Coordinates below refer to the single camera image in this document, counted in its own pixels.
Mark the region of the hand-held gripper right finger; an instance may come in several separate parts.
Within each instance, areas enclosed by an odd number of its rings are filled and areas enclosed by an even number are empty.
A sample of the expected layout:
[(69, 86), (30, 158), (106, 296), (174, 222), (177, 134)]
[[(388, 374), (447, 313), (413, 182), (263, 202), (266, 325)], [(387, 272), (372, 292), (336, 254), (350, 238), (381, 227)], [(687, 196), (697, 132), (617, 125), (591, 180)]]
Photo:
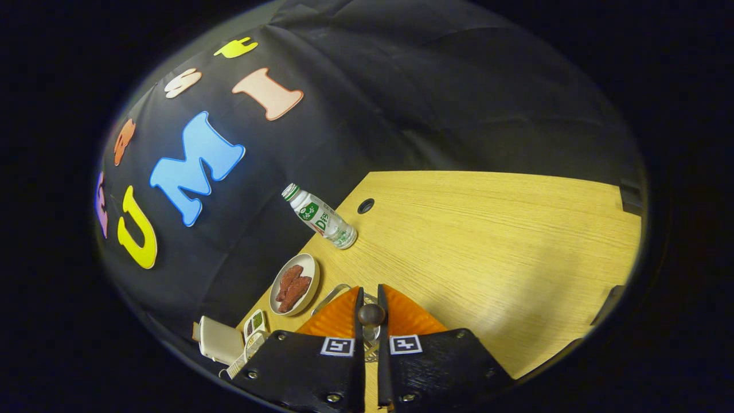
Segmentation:
[(448, 329), (406, 294), (378, 286), (378, 405), (389, 412), (470, 412), (514, 379), (466, 328)]

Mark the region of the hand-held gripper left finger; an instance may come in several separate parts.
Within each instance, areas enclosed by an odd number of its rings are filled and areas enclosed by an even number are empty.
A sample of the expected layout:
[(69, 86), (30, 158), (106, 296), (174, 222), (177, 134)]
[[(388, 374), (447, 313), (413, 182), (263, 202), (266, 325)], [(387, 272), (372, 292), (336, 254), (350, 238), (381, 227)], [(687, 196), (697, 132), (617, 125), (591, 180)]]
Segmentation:
[(250, 398), (295, 412), (363, 412), (365, 349), (354, 287), (295, 332), (272, 332), (231, 380)]

